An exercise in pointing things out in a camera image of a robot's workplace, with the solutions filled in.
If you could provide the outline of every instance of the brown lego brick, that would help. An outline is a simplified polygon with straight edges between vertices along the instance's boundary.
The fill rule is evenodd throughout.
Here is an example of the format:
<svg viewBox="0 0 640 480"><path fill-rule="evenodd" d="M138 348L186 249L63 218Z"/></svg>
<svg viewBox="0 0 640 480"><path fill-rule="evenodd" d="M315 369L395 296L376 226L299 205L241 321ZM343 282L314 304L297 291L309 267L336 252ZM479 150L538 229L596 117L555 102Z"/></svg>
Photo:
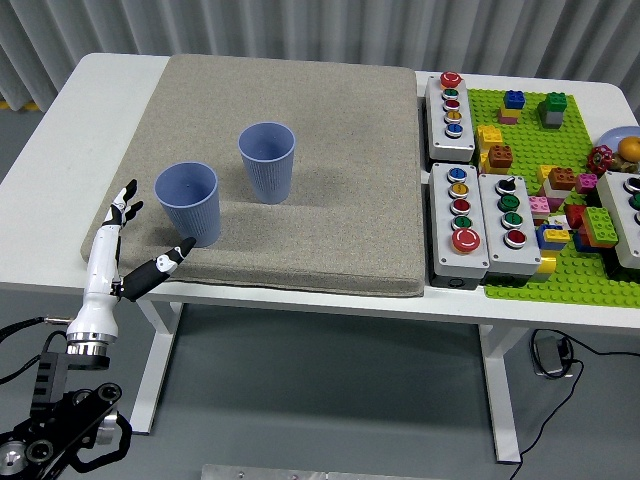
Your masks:
<svg viewBox="0 0 640 480"><path fill-rule="evenodd" d="M549 183L554 190L572 190L576 183L576 176L570 168L556 167L549 173Z"/></svg>
<svg viewBox="0 0 640 480"><path fill-rule="evenodd" d="M509 145L494 145L489 149L489 165L492 168L510 168L513 152Z"/></svg>

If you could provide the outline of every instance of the gray control box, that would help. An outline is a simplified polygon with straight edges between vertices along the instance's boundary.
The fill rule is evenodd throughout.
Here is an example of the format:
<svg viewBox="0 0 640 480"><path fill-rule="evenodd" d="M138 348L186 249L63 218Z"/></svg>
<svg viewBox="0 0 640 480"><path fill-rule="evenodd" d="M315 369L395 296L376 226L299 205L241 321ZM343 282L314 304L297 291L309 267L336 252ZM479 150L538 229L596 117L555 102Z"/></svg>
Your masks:
<svg viewBox="0 0 640 480"><path fill-rule="evenodd" d="M513 182L513 192L508 192L519 201L519 206L512 212L504 212L498 206L503 195L498 193L497 186L500 181ZM482 199L482 213L487 235L489 249L489 274L511 275L526 282L540 266L541 255L536 239L536 228L529 207L527 185L522 177L511 175L482 174L478 177L480 196ZM509 223L509 214L514 213L514 218L521 218L519 225ZM509 230L519 230L526 239L519 248L508 245L509 240L505 235Z"/></svg>
<svg viewBox="0 0 640 480"><path fill-rule="evenodd" d="M466 217L469 228L480 238L480 245L469 253L461 253L453 246L455 232L452 221L456 215L451 211L454 199L450 196L453 183L448 178L450 171L466 174L464 185L468 187L466 201L470 209ZM435 163L429 176L429 245L431 247L429 267L431 285L474 289L489 268L489 255L482 216L478 171L471 165L448 165Z"/></svg>
<svg viewBox="0 0 640 480"><path fill-rule="evenodd" d="M629 204L633 194L625 189L625 182L630 179L640 180L640 175L606 172L598 180L596 190L618 234L615 250L620 265L637 270L640 269L640 225L634 219L638 211Z"/></svg>
<svg viewBox="0 0 640 480"><path fill-rule="evenodd" d="M444 110L445 100L442 98L440 79L429 77L427 81L426 117L427 117L427 144L429 158L447 162L469 163L475 150L473 125L471 124L471 109L469 107L469 95L465 81L462 80L456 87L458 91L457 101L460 103L460 127L462 135L459 138L450 138L445 133L447 123Z"/></svg>

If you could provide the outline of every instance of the red button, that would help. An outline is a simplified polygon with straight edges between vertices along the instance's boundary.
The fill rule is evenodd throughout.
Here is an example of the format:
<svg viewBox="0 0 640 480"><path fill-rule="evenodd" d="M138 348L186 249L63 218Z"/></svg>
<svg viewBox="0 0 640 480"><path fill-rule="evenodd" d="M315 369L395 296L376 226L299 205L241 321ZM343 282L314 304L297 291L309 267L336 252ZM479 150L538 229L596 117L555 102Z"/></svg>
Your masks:
<svg viewBox="0 0 640 480"><path fill-rule="evenodd" d="M469 210L471 210L471 204L462 198L451 203L451 213L454 215L468 215Z"/></svg>
<svg viewBox="0 0 640 480"><path fill-rule="evenodd" d="M440 83L444 88L456 88L461 81L462 77L456 72L444 72L440 75Z"/></svg>
<svg viewBox="0 0 640 480"><path fill-rule="evenodd" d="M504 236L504 243L514 250L524 247L526 241L527 236L520 230L509 230Z"/></svg>
<svg viewBox="0 0 640 480"><path fill-rule="evenodd" d="M460 110L460 102L457 100L447 100L442 106L445 112L457 112Z"/></svg>
<svg viewBox="0 0 640 480"><path fill-rule="evenodd" d="M480 246L480 235L470 228L459 228L451 235L453 247L461 253L471 253Z"/></svg>

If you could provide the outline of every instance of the large red button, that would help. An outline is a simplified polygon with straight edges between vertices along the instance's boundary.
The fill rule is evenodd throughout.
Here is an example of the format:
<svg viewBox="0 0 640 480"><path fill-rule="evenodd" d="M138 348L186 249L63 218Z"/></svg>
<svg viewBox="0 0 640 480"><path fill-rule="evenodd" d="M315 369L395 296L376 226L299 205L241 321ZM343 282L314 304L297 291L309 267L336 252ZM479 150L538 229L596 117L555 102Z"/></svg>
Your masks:
<svg viewBox="0 0 640 480"><path fill-rule="evenodd" d="M456 72L444 72L440 75L440 84L444 88L456 88L461 81L462 77Z"/></svg>
<svg viewBox="0 0 640 480"><path fill-rule="evenodd" d="M451 240L453 241L453 248L461 253L473 252L480 246L480 235L470 228L459 228L453 232Z"/></svg>

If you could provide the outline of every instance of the gray floor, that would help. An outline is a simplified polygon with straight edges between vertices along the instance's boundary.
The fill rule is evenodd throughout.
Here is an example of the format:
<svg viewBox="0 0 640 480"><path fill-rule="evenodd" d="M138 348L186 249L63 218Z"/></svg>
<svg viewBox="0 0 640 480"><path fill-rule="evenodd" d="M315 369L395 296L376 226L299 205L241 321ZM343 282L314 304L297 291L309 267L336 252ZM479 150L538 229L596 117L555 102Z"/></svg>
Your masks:
<svg viewBox="0 0 640 480"><path fill-rule="evenodd" d="M0 110L3 176L40 118ZM73 315L80 303L0 290L0 326ZM115 313L112 368L74 372L68 386L115 381L128 416L153 330L134 304L123 301ZM37 353L50 330L40 325L4 342L0 375ZM635 336L568 333L601 350L640 351ZM580 347L576 356L586 364L576 394L517 478L637 479L640 359ZM526 339L507 368L524 448L571 380L535 376ZM0 431L26 418L34 376L0 387ZM495 463L476 327L189 305L152 434L136 436L122 462L82 478L196 480L205 463L440 479L507 479L514 470ZM69 469L62 478L80 477Z"/></svg>

